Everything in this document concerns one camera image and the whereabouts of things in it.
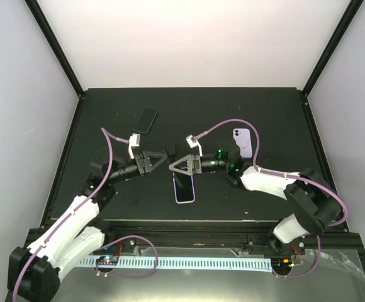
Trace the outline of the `black phone case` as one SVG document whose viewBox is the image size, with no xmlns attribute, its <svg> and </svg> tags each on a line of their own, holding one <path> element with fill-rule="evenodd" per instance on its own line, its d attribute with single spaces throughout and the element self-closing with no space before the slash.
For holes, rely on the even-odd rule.
<svg viewBox="0 0 365 302">
<path fill-rule="evenodd" d="M 176 156 L 176 144 L 175 143 L 165 143 L 161 145 L 161 150 L 163 153 L 167 154 L 168 157 Z"/>
</svg>

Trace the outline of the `teal edged phone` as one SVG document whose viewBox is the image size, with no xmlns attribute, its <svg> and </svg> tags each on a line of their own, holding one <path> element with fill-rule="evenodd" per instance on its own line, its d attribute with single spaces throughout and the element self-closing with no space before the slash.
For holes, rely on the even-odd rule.
<svg viewBox="0 0 365 302">
<path fill-rule="evenodd" d="M 147 134 L 157 116 L 158 111 L 154 108 L 144 108 L 134 126 L 134 132 Z"/>
</svg>

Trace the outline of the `lilac magsafe cased phone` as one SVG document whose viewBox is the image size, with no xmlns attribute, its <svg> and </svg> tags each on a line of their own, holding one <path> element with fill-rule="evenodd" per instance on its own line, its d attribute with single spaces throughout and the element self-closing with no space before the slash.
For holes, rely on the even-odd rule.
<svg viewBox="0 0 365 302">
<path fill-rule="evenodd" d="M 240 156 L 243 159 L 251 159 L 253 151 L 250 130 L 248 128 L 234 128 L 233 139 L 240 149 Z"/>
</svg>

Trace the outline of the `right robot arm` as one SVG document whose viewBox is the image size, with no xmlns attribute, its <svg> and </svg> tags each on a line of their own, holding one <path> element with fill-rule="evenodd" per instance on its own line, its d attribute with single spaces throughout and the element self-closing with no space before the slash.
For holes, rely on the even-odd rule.
<svg viewBox="0 0 365 302">
<path fill-rule="evenodd" d="M 285 200 L 290 214 L 278 222 L 267 238 L 267 246 L 275 254 L 283 253 L 299 237 L 321 235 L 342 212 L 338 195 L 318 173 L 311 169 L 287 173 L 254 167 L 242 158 L 239 146 L 230 137 L 217 141 L 216 154 L 186 155 L 169 164 L 169 170 L 187 176 L 224 171 L 233 187 Z"/>
</svg>

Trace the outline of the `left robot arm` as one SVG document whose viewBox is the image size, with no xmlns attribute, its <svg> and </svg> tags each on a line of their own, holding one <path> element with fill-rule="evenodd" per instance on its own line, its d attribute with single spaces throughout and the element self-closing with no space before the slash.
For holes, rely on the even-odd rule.
<svg viewBox="0 0 365 302">
<path fill-rule="evenodd" d="M 96 152 L 86 182 L 57 221 L 27 247 L 9 256 L 8 290 L 28 301 L 51 301 L 61 282 L 97 249 L 111 250 L 116 235 L 98 218 L 116 193 L 115 184 L 153 172 L 167 160 L 162 152 L 143 151 L 130 160 Z"/>
</svg>

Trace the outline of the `small circuit board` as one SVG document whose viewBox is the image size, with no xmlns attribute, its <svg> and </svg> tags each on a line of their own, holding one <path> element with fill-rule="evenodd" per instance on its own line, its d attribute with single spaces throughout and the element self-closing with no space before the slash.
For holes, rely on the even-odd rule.
<svg viewBox="0 0 365 302">
<path fill-rule="evenodd" d="M 96 259 L 97 266 L 115 266 L 118 263 L 118 256 L 103 255 Z"/>
</svg>

